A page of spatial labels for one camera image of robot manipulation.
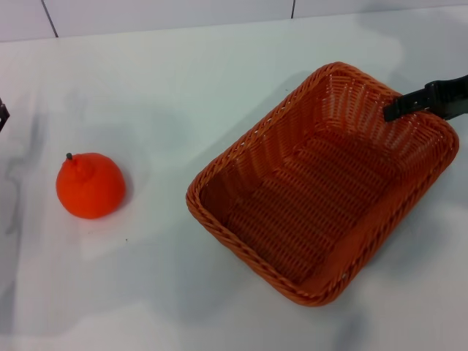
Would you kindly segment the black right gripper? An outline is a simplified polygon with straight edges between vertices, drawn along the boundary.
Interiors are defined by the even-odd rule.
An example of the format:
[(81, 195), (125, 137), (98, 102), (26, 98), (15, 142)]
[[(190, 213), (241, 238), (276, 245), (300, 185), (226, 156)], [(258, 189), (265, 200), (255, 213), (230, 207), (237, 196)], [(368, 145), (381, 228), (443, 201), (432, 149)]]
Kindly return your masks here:
[(392, 122), (427, 109), (444, 120), (466, 114), (467, 81), (466, 75), (452, 80), (435, 80), (420, 90), (401, 95), (383, 108), (384, 121)]

